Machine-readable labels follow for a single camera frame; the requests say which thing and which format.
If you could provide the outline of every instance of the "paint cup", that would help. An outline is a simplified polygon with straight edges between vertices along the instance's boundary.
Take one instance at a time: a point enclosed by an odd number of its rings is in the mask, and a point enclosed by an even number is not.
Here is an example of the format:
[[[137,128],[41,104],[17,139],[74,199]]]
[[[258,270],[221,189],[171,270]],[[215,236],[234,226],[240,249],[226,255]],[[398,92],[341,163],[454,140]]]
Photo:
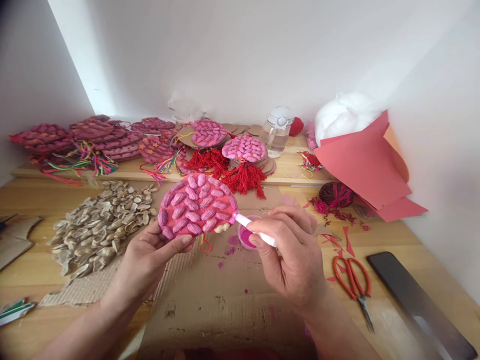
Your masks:
[[[260,216],[256,216],[256,215],[250,215],[250,216],[247,216],[247,218],[249,218],[252,221],[261,219]],[[240,239],[241,245],[245,249],[254,250],[254,249],[257,248],[249,240],[250,235],[252,235],[253,233],[240,223],[238,224],[238,228],[236,229],[236,234],[238,235],[238,238]]]

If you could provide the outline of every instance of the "forearm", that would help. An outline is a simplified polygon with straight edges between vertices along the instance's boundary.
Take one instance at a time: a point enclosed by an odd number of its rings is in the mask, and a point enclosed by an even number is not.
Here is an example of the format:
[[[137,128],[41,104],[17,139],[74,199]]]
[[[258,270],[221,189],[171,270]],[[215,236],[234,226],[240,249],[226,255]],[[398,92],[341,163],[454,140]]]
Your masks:
[[[328,285],[319,306],[313,311],[304,312],[302,318],[320,358],[380,358]]]
[[[97,301],[33,359],[101,359],[125,332],[137,308],[104,308]]]

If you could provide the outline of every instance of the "plastic water bottle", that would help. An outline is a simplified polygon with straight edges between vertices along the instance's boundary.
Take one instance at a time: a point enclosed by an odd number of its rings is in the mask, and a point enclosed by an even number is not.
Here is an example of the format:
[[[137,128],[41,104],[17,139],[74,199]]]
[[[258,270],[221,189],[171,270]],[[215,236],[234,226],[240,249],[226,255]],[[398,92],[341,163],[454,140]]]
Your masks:
[[[265,144],[268,156],[272,159],[284,152],[293,122],[292,110],[287,106],[277,106],[268,114],[260,133],[260,141]]]

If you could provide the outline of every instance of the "red ball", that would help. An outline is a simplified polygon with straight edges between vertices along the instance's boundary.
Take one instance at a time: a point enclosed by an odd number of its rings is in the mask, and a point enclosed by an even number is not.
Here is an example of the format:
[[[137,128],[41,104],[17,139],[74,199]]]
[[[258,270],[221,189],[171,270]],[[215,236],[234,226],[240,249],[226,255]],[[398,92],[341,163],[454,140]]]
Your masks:
[[[290,126],[290,136],[300,135],[303,130],[304,130],[304,123],[302,119],[300,119],[299,117],[294,118]]]

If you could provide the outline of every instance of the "scissors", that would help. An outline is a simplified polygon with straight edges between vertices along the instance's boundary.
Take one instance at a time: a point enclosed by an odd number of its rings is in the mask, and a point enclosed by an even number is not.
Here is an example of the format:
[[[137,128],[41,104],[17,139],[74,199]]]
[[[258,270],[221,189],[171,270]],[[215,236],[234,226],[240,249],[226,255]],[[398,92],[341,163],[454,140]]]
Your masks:
[[[337,263],[339,260],[343,261],[344,263],[344,267],[346,268],[346,272],[348,274],[348,281],[350,282],[350,287],[348,287],[340,277],[339,270],[337,267]],[[362,270],[363,275],[365,276],[365,280],[366,280],[365,290],[360,284],[357,274],[355,274],[354,268],[352,267],[352,263],[357,264]],[[369,308],[367,307],[367,302],[365,300],[365,296],[370,297],[370,294],[372,293],[372,283],[370,282],[370,276],[367,270],[365,270],[364,266],[356,258],[350,257],[349,259],[345,259],[343,256],[336,256],[333,259],[333,272],[335,273],[335,276],[338,279],[338,282],[345,289],[348,295],[350,295],[350,297],[353,300],[358,300],[361,306],[361,310],[363,311],[363,315],[365,316],[366,323],[368,324],[368,328],[372,333],[375,334],[374,324],[372,323],[372,319],[370,318]]]

